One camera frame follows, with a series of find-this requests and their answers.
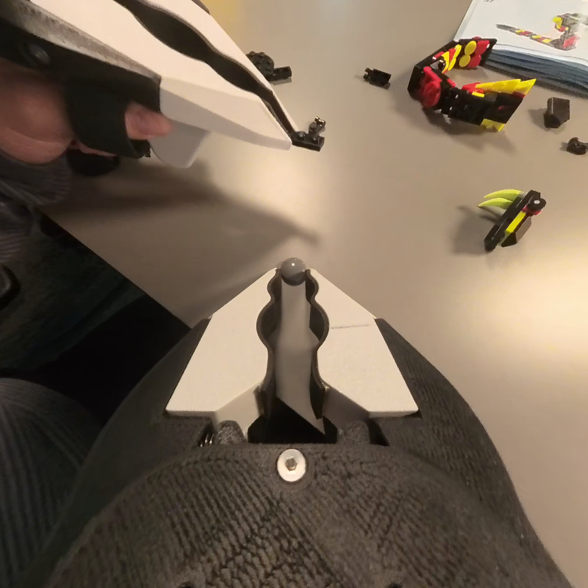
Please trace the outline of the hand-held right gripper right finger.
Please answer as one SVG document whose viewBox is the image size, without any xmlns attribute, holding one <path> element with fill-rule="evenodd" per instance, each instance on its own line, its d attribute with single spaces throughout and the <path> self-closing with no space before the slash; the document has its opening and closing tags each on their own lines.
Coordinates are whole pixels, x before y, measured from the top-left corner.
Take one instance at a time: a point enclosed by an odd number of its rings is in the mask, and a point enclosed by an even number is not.
<svg viewBox="0 0 588 588">
<path fill-rule="evenodd" d="M 376 317 L 315 269 L 311 308 L 324 330 L 316 351 L 320 413 L 338 429 L 354 421 L 405 417 L 416 401 Z"/>
</svg>

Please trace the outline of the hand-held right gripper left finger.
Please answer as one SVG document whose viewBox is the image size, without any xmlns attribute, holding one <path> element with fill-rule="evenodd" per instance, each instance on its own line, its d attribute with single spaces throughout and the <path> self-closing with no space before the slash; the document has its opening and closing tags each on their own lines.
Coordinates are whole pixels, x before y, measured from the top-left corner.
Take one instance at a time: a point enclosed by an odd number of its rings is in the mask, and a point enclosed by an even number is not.
<svg viewBox="0 0 588 588">
<path fill-rule="evenodd" d="M 258 318 L 270 302 L 272 269 L 219 308 L 209 320 L 177 383 L 166 412 L 209 418 L 215 427 L 238 423 L 244 436 L 261 415 L 258 389 L 268 369 L 268 350 Z"/>
</svg>

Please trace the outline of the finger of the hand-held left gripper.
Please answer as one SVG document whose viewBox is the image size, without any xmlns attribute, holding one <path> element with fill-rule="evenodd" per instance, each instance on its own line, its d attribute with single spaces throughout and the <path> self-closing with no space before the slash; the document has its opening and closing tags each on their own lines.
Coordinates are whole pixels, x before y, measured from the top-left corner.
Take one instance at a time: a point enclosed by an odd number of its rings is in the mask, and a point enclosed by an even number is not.
<svg viewBox="0 0 588 588">
<path fill-rule="evenodd" d="M 261 99 L 226 82 L 208 65 L 168 48 L 119 2 L 33 1 L 158 76 L 159 110 L 173 124 L 167 136 L 151 142 L 159 160 L 190 167 L 210 134 L 272 149 L 292 147 L 292 134 Z"/>
<path fill-rule="evenodd" d="M 173 51 L 208 65 L 239 90 L 257 96 L 287 134 L 298 129 L 271 86 L 201 1 L 120 1 L 121 7 Z"/>
</svg>

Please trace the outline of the black studded toy brick plate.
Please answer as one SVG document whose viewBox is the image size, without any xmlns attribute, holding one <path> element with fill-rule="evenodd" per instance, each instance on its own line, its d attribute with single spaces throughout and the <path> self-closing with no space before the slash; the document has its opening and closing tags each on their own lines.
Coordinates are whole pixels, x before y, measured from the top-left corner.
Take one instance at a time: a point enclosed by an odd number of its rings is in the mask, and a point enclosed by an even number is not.
<svg viewBox="0 0 588 588">
<path fill-rule="evenodd" d="M 319 152 L 325 143 L 325 137 L 322 135 L 325 126 L 325 120 L 316 116 L 307 131 L 298 130 L 292 133 L 292 145 Z"/>
</svg>

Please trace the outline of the grey ball toy brick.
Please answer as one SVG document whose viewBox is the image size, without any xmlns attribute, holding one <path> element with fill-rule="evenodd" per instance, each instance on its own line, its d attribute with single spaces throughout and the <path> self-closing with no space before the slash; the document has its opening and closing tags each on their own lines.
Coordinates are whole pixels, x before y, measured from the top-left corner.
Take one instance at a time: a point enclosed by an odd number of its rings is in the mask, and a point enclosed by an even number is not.
<svg viewBox="0 0 588 588">
<path fill-rule="evenodd" d="M 298 286 L 306 280 L 306 264 L 300 258 L 285 259 L 279 269 L 281 278 L 287 285 Z"/>
</svg>

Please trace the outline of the black toy brick green claws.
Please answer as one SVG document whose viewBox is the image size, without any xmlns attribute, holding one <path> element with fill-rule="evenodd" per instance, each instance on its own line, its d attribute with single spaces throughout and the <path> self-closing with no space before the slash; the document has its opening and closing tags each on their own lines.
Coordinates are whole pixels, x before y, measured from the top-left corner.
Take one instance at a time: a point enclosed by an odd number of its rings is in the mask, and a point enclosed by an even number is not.
<svg viewBox="0 0 588 588">
<path fill-rule="evenodd" d="M 546 200 L 536 190 L 502 189 L 487 194 L 477 207 L 503 210 L 483 241 L 484 250 L 513 246 L 530 228 L 532 219 L 545 208 Z"/>
</svg>

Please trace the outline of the red yellow toy brick arm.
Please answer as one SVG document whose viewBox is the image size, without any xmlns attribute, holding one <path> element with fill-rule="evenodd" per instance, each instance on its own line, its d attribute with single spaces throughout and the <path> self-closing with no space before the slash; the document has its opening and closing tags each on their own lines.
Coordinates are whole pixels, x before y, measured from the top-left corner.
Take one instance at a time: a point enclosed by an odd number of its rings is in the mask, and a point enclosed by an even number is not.
<svg viewBox="0 0 588 588">
<path fill-rule="evenodd" d="M 536 79 L 474 82 L 458 86 L 452 70 L 475 70 L 485 65 L 494 38 L 462 38 L 445 44 L 416 63 L 408 83 L 409 95 L 422 108 L 449 119 L 501 131 L 536 83 Z"/>
</svg>

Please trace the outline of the person's left forearm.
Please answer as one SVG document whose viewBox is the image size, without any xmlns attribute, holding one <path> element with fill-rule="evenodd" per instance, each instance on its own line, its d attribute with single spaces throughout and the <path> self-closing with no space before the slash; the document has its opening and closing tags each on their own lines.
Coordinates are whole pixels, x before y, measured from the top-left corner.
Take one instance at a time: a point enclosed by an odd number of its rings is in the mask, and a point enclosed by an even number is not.
<svg viewBox="0 0 588 588">
<path fill-rule="evenodd" d="M 1 201 L 26 208 L 59 203 L 70 192 L 72 172 L 64 155 L 27 164 L 1 153 Z"/>
</svg>

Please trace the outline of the person's left hand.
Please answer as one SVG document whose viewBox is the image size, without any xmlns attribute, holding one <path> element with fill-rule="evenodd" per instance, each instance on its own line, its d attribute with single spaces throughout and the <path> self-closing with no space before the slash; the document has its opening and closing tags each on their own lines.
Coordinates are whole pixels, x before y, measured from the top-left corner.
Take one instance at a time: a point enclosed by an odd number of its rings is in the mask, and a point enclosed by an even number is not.
<svg viewBox="0 0 588 588">
<path fill-rule="evenodd" d="M 78 140 L 55 80 L 2 58 L 1 152 L 26 164 L 45 165 L 68 150 L 112 156 Z"/>
</svg>

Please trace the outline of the person's grey sweater torso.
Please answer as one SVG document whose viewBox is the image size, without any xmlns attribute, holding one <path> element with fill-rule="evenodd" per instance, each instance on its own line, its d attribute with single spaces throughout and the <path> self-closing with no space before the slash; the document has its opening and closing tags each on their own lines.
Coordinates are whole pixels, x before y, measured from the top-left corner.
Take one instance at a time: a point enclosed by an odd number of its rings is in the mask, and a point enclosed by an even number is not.
<svg viewBox="0 0 588 588">
<path fill-rule="evenodd" d="M 152 304 L 57 224 L 12 239 L 1 271 L 1 587 L 13 587 L 52 532 L 100 430 L 151 364 Z"/>
</svg>

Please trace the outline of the open instruction booklet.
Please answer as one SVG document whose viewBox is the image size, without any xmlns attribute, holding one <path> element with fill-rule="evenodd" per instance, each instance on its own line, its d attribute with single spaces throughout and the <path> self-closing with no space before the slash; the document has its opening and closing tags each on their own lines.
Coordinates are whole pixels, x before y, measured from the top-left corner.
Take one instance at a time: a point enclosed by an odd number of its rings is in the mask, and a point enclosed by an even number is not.
<svg viewBox="0 0 588 588">
<path fill-rule="evenodd" d="M 472 1 L 457 37 L 494 38 L 487 66 L 587 97 L 587 1 Z"/>
</svg>

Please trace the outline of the black toy brick wedge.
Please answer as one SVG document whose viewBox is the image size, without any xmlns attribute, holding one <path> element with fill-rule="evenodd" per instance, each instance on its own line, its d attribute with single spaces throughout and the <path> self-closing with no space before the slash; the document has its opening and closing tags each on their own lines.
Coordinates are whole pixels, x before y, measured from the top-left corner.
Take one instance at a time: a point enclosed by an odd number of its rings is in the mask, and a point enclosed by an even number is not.
<svg viewBox="0 0 588 588">
<path fill-rule="evenodd" d="M 570 100 L 550 97 L 543 114 L 545 128 L 557 129 L 570 120 Z"/>
</svg>

